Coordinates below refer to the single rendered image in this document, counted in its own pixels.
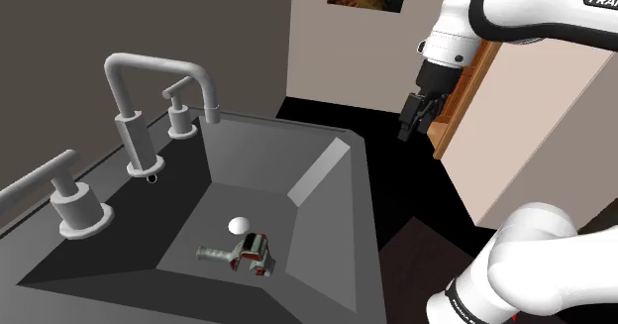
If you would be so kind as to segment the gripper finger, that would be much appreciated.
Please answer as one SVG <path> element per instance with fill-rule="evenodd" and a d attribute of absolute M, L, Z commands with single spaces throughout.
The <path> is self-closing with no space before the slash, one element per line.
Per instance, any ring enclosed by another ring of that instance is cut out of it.
<path fill-rule="evenodd" d="M 422 111 L 422 114 L 418 120 L 417 132 L 421 134 L 426 134 L 429 130 L 431 123 L 440 115 L 442 112 L 446 100 L 447 95 L 441 95 L 440 97 L 433 99 L 427 107 Z"/>
<path fill-rule="evenodd" d="M 410 93 L 408 95 L 398 118 L 400 122 L 398 139 L 400 141 L 407 142 L 412 132 L 416 130 L 418 122 L 417 115 L 422 110 L 423 103 L 423 96 L 419 96 L 415 93 Z"/>

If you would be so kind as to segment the grey sink basin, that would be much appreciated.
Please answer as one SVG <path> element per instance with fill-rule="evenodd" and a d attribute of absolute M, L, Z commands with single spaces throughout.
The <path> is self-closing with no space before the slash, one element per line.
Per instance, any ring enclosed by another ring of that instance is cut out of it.
<path fill-rule="evenodd" d="M 63 238 L 50 205 L 0 233 L 0 324 L 386 324 L 364 143 L 347 130 L 226 112 L 187 140 L 150 123 L 164 169 L 113 151 L 81 180 L 115 212 Z M 198 261 L 266 234 L 271 276 Z"/>

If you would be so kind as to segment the white sink drain plug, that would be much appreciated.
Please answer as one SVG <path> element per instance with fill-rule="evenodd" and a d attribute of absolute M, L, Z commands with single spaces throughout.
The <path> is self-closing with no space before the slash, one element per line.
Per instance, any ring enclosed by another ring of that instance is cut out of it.
<path fill-rule="evenodd" d="M 232 218 L 228 223 L 228 231 L 237 236 L 248 233 L 250 228 L 250 220 L 242 216 Z"/>

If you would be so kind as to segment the grey and red tape dispenser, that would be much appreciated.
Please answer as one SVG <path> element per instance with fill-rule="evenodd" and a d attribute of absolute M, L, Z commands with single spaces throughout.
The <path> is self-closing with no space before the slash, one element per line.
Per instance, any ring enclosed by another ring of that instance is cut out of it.
<path fill-rule="evenodd" d="M 258 276 L 271 276 L 276 260 L 271 256 L 266 234 L 248 233 L 231 252 L 199 247 L 198 261 L 225 262 L 237 271 L 242 260 L 250 261 L 250 271 Z"/>

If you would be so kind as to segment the grey faucet spout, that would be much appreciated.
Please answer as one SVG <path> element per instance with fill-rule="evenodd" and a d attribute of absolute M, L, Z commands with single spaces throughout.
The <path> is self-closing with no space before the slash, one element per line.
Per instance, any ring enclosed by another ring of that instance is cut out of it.
<path fill-rule="evenodd" d="M 148 177 L 163 169 L 164 159 L 155 151 L 143 114 L 133 107 L 122 75 L 125 67 L 174 73 L 182 78 L 191 76 L 201 88 L 205 119 L 209 124 L 220 122 L 216 86 L 211 75 L 193 62 L 128 53 L 114 53 L 106 58 L 105 75 L 119 109 L 115 122 L 130 159 L 127 173 L 132 177 Z"/>

